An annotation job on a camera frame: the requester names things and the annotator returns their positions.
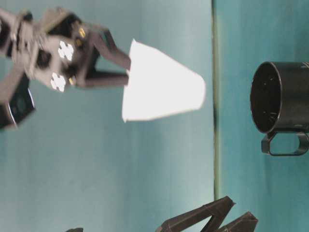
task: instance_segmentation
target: black plastic part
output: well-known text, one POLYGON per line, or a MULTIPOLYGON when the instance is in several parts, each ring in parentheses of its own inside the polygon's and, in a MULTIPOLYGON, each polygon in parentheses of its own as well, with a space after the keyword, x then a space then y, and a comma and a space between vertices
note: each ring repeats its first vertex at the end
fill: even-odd
POLYGON ((250 212, 221 227, 216 232, 253 232, 258 220, 250 212))
POLYGON ((83 232, 83 228, 75 228, 75 229, 69 229, 66 232, 83 232))
POLYGON ((233 205, 229 197, 221 198, 166 220, 156 232, 180 232, 210 216, 211 219, 201 232, 253 232, 258 220, 250 212, 218 229, 233 205))
POLYGON ((180 232, 194 224, 211 217, 202 232, 211 232, 219 228, 234 203, 229 197, 206 204, 198 209, 166 220, 156 232, 180 232))

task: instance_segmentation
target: teal backdrop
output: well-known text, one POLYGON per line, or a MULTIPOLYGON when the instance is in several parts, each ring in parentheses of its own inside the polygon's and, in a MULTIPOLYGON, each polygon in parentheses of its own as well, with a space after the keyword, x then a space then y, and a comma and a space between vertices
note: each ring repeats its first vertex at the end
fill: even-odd
MULTIPOLYGON (((237 204, 225 222, 250 210, 257 232, 309 227, 309 154, 274 158, 261 152, 263 134, 251 119, 253 74, 264 61, 306 61, 307 0, 214 0, 216 197, 237 204)), ((293 135, 273 150, 292 151, 293 135)))
MULTIPOLYGON (((205 78, 207 99, 197 112, 124 123, 121 87, 59 94, 32 82, 37 112, 0 132, 0 231, 154 231, 213 201, 211 2, 0 1, 35 19, 55 6, 108 26, 126 52, 135 38, 172 56, 205 78)), ((1 75, 11 66, 1 59, 1 75)))

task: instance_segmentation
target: cup opening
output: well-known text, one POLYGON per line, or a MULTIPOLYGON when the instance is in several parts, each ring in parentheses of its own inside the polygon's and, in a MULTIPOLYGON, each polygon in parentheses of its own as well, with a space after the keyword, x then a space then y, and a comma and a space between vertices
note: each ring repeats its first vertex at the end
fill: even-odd
POLYGON ((281 109, 280 75, 273 63, 263 63, 255 72, 250 104, 258 130, 263 133, 272 131, 281 109))

